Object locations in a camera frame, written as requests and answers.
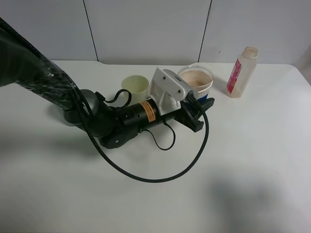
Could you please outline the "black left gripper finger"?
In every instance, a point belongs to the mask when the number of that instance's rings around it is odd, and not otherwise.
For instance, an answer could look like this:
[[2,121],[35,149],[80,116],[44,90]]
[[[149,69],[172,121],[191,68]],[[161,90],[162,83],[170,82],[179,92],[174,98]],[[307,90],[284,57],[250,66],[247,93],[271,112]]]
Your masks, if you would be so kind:
[[[208,98],[199,101],[203,111],[207,111],[214,105],[214,98]],[[199,118],[203,114],[196,108],[196,106],[189,102],[181,102],[181,124],[191,129],[193,132],[198,132],[203,128],[203,122]]]

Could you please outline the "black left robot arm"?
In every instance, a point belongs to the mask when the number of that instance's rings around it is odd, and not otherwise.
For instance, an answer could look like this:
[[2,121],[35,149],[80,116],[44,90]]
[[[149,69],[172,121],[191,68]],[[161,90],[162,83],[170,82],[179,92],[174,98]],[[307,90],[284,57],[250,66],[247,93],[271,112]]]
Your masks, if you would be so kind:
[[214,104],[168,69],[156,69],[146,100],[113,107],[98,92],[79,89],[69,75],[47,59],[7,22],[0,22],[0,84],[17,83],[64,111],[64,119],[115,149],[153,126],[174,119],[194,132],[200,116]]

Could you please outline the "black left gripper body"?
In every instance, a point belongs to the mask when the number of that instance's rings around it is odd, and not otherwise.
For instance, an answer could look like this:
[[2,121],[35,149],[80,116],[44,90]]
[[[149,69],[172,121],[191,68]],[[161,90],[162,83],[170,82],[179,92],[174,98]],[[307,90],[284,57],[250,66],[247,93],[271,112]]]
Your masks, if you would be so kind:
[[181,108],[162,116],[165,121],[174,119],[184,126],[194,126],[194,117],[190,104],[181,104]]

